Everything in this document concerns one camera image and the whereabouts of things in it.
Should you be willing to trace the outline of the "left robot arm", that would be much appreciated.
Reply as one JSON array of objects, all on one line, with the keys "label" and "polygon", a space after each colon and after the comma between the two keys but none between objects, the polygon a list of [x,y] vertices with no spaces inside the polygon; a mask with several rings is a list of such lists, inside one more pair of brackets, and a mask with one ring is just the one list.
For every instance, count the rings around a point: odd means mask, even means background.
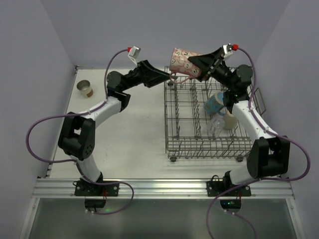
[{"label": "left robot arm", "polygon": [[106,186],[93,158],[95,134],[99,125],[128,106],[131,96],[125,91],[140,84],[151,88],[169,79],[169,73],[153,67],[147,60],[138,62],[136,68],[125,75],[117,71],[107,72],[106,98],[85,112],[69,112],[65,116],[58,147],[71,156],[83,181]]}]

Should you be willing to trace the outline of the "blue butterfly mug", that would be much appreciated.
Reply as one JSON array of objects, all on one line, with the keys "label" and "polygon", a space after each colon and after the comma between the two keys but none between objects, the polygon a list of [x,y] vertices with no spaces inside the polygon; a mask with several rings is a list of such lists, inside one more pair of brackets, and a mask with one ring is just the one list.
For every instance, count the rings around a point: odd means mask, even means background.
[{"label": "blue butterfly mug", "polygon": [[215,92],[203,105],[204,111],[209,114],[213,115],[218,113],[224,108],[223,102],[224,94],[221,91]]}]

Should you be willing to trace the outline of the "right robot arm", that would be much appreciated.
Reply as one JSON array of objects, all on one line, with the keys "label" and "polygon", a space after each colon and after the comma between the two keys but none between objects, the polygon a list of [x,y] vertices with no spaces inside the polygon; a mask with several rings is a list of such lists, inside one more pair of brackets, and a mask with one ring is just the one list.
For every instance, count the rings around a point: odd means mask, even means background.
[{"label": "right robot arm", "polygon": [[228,44],[212,53],[188,58],[199,69],[198,80],[212,77],[226,87],[223,104],[244,126],[253,143],[245,166],[227,171],[222,181],[212,182],[212,188],[220,193],[229,193],[253,180],[285,174],[289,165],[290,142],[272,132],[252,106],[256,89],[248,92],[248,88],[256,79],[255,66],[242,64],[231,71],[225,63],[225,58],[238,49]]}]

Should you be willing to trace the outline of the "cream and brown cup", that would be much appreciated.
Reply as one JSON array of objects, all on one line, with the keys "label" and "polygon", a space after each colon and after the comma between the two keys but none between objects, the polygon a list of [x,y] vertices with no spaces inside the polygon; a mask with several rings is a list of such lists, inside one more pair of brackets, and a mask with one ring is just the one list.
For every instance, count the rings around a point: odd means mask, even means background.
[{"label": "cream and brown cup", "polygon": [[94,91],[91,87],[91,84],[88,80],[81,80],[76,85],[77,90],[81,93],[82,97],[90,98],[93,96]]}]

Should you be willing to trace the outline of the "pink patterned mug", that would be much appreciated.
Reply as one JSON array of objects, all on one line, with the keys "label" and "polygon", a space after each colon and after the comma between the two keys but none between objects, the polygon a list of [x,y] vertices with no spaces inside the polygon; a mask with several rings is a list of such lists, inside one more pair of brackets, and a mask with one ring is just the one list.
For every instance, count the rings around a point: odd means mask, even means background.
[{"label": "pink patterned mug", "polygon": [[[194,79],[199,77],[201,70],[195,66],[193,63],[189,61],[189,57],[199,56],[198,53],[187,51],[181,48],[174,48],[172,51],[171,59],[170,59],[170,80],[174,84],[181,84],[188,79]],[[188,78],[182,81],[175,81],[173,79],[173,75],[176,76],[177,73],[187,75]]]}]

